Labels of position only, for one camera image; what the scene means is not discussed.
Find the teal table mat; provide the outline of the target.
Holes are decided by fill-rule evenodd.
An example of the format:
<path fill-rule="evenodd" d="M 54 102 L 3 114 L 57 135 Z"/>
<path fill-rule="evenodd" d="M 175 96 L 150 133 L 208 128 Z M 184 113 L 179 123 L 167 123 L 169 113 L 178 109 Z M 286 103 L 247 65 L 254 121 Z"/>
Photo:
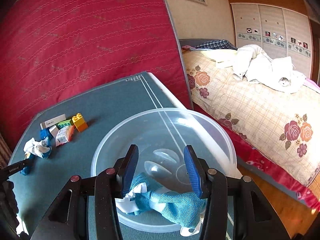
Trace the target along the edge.
<path fill-rule="evenodd" d="M 11 176 L 22 229 L 28 234 L 34 232 L 71 176 L 92 176 L 95 151 L 111 129 L 136 114 L 162 108 L 187 110 L 156 77 L 141 73 L 99 86 L 38 114 L 18 142 L 11 163 L 23 159 L 28 140 L 40 139 L 40 123 L 47 119 L 81 113 L 88 128 L 74 132 L 70 142 L 53 146 L 48 158 L 36 157 L 27 176 L 20 173 Z"/>

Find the red quilted mattress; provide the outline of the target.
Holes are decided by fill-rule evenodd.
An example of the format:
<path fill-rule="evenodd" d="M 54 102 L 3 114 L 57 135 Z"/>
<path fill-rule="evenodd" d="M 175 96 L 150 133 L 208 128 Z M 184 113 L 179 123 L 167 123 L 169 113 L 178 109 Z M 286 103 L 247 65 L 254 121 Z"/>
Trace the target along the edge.
<path fill-rule="evenodd" d="M 147 71 L 191 107 L 165 0 L 17 0 L 1 19 L 1 135 L 91 88 Z"/>

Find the red white snack packet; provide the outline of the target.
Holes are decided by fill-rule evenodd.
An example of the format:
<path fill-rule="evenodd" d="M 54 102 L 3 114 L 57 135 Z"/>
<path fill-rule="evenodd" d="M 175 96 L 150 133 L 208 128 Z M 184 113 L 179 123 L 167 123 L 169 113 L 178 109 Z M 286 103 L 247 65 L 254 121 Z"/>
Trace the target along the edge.
<path fill-rule="evenodd" d="M 60 146 L 71 141 L 74 132 L 74 126 L 65 126 L 61 128 L 55 137 L 55 146 Z"/>

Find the blue and grey box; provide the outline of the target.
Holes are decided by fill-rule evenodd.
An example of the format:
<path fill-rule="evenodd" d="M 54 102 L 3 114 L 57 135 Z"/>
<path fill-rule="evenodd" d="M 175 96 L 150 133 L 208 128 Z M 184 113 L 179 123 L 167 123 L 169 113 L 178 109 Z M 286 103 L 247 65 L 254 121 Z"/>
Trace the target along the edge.
<path fill-rule="evenodd" d="M 42 123 L 40 123 L 40 128 L 41 129 L 47 129 L 49 127 L 54 126 L 55 124 L 61 122 L 61 121 L 65 121 L 66 120 L 66 115 L 65 114 L 61 114 L 59 116 L 56 116 L 54 118 L 51 118 L 49 120 L 46 120 Z"/>

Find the teal cloth pouch with ribbon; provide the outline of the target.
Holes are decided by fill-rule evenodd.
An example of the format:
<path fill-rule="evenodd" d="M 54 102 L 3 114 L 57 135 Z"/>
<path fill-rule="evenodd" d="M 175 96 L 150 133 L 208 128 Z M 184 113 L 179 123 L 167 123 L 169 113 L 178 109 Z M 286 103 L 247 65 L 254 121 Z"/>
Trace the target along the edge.
<path fill-rule="evenodd" d="M 171 191 L 145 173 L 133 178 L 130 191 L 123 199 L 116 199 L 116 207 L 127 215 L 157 211 L 168 221 L 180 225 L 180 235 L 183 237 L 200 232 L 206 203 L 194 192 Z"/>

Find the floral plaid bed cover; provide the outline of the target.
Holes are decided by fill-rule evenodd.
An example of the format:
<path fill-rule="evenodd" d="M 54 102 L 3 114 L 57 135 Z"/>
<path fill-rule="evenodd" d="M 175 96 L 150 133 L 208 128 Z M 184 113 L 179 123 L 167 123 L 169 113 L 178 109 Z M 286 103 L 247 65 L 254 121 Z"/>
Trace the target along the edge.
<path fill-rule="evenodd" d="M 201 51 L 183 59 L 192 101 L 307 187 L 319 186 L 319 93 L 238 81 Z"/>

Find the orange toy brick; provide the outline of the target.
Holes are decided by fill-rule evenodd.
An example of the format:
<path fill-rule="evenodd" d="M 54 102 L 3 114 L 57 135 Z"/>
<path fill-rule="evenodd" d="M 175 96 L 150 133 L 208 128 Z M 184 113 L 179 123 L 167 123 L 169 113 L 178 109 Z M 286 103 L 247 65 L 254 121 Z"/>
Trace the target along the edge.
<path fill-rule="evenodd" d="M 72 117 L 72 122 L 79 132 L 83 132 L 88 128 L 88 124 L 87 122 L 85 122 L 84 117 L 81 115 L 81 113 L 77 113 L 76 115 L 74 115 Z"/>

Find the blue cracker snack packet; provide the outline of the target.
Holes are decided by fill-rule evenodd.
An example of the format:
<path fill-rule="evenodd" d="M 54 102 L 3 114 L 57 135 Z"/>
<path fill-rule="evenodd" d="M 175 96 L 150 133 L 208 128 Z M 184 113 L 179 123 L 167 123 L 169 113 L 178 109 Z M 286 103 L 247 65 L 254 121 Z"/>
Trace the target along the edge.
<path fill-rule="evenodd" d="M 31 171 L 34 160 L 35 160 L 35 155 L 33 155 L 32 153 L 29 153 L 29 152 L 26 153 L 24 156 L 24 160 L 23 160 L 24 161 L 23 169 L 20 171 L 20 174 L 27 176 Z"/>

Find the blue foil snack packet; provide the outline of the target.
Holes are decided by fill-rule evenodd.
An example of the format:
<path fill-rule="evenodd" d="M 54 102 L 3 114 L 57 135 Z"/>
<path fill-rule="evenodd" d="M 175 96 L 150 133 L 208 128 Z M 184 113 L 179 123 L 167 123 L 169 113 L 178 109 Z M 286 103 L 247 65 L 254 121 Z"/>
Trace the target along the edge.
<path fill-rule="evenodd" d="M 40 130 L 40 139 L 41 140 L 44 140 L 46 138 L 48 138 L 49 140 L 52 139 L 52 134 L 50 133 L 49 129 L 48 128 L 44 128 L 44 129 L 41 129 Z"/>

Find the white plastic bag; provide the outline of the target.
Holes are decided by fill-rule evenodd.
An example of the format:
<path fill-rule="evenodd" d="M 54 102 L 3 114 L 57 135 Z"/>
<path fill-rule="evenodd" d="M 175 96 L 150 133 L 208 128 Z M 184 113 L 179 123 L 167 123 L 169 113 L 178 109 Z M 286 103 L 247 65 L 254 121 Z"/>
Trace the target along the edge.
<path fill-rule="evenodd" d="M 52 146 L 49 137 L 45 137 L 41 141 L 36 141 L 34 138 L 31 138 L 25 143 L 23 150 L 26 154 L 33 154 L 46 159 L 52 152 Z"/>

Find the white zigzag pattern block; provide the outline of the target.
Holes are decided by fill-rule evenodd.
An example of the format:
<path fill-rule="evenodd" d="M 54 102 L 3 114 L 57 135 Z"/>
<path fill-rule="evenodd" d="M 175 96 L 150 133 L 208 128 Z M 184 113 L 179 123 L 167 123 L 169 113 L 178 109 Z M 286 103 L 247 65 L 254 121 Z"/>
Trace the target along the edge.
<path fill-rule="evenodd" d="M 53 125 L 52 127 L 49 128 L 49 132 L 54 138 L 56 138 L 59 132 L 59 128 L 56 125 Z"/>

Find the green dotted block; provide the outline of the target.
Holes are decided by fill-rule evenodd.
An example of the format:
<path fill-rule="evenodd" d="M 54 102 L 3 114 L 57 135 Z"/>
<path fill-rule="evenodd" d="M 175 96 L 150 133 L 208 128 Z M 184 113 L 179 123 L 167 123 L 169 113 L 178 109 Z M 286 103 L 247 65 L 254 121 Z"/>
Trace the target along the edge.
<path fill-rule="evenodd" d="M 73 126 L 73 120 L 72 119 L 68 119 L 68 120 L 64 120 L 64 121 L 61 121 L 59 123 L 57 123 L 57 127 L 58 129 L 62 129 L 66 126 Z"/>

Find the blue checked pillow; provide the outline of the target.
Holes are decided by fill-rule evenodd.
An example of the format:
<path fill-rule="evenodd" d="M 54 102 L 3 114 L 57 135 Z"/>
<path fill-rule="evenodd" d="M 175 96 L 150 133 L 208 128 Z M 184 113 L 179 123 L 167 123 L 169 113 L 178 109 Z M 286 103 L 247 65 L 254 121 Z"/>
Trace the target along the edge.
<path fill-rule="evenodd" d="M 237 50 L 228 40 L 211 40 L 195 46 L 196 49 L 231 49 Z"/>

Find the wardrobe with sliding doors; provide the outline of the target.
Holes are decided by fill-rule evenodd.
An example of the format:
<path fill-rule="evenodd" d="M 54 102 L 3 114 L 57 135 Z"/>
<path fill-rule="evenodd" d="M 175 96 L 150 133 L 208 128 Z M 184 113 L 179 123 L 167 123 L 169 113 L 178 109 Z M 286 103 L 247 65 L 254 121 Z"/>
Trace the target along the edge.
<path fill-rule="evenodd" d="M 228 0 L 235 45 L 261 46 L 319 83 L 319 20 L 304 0 Z"/>

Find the white crumpled blanket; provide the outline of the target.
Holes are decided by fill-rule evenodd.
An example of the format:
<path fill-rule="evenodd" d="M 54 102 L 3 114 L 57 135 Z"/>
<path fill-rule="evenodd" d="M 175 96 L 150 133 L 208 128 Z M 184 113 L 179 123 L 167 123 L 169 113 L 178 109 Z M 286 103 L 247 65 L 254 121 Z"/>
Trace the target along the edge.
<path fill-rule="evenodd" d="M 237 50 L 207 49 L 202 54 L 221 68 L 231 67 L 238 81 L 257 81 L 279 92 L 296 93 L 306 81 L 306 76 L 294 69 L 291 57 L 272 59 L 255 44 Z"/>

